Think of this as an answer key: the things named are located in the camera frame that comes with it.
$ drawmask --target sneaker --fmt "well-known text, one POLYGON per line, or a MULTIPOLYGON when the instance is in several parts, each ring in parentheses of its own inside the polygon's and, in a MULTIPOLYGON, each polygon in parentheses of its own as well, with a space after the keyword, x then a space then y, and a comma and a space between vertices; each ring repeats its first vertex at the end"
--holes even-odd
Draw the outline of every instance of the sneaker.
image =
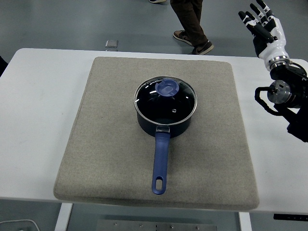
POLYGON ((186 42, 187 44, 192 46, 192 43, 190 42, 185 30, 177 30, 173 33, 173 37, 177 40, 186 42))
POLYGON ((196 46, 192 51, 192 54, 204 55, 209 53, 214 48, 214 45, 208 40, 205 45, 196 46))
POLYGON ((160 3, 164 1, 167 1, 167 0, 149 0, 150 3, 160 3))

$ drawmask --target saucepan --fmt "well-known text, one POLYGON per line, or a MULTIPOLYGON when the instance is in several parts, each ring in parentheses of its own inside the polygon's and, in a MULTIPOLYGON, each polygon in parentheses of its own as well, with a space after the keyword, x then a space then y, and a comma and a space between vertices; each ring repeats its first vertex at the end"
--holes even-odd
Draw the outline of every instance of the saucepan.
POLYGON ((140 84, 134 104, 140 127, 155 137, 152 191, 161 195, 167 188, 170 138, 179 136, 188 128, 197 107, 197 96, 183 80, 158 76, 140 84))

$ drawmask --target gray mat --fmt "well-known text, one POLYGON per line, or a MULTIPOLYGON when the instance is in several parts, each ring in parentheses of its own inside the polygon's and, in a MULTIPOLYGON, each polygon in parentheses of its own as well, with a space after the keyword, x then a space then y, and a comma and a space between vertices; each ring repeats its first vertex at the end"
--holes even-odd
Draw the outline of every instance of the gray mat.
POLYGON ((96 58, 54 195, 113 205, 256 208, 256 181, 231 65, 96 58), (171 139, 163 195, 151 190, 155 141, 140 128, 133 103, 137 87, 156 76, 183 79, 198 97, 190 126, 171 139))

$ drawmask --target brown pants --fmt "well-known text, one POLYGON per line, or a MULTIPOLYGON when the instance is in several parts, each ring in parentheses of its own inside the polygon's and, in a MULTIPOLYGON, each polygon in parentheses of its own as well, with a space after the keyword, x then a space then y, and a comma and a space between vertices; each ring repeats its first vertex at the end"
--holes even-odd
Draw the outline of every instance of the brown pants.
POLYGON ((170 0, 170 5, 179 18, 193 46, 207 42, 200 18, 203 0, 170 0))

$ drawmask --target lid knob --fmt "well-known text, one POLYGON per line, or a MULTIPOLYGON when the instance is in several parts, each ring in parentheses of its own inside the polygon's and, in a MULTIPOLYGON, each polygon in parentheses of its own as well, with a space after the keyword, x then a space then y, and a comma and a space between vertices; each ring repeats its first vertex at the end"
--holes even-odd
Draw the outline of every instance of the lid knob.
POLYGON ((161 96, 171 97, 179 92, 179 84, 177 81, 164 78, 160 83, 156 83, 155 90, 161 96))

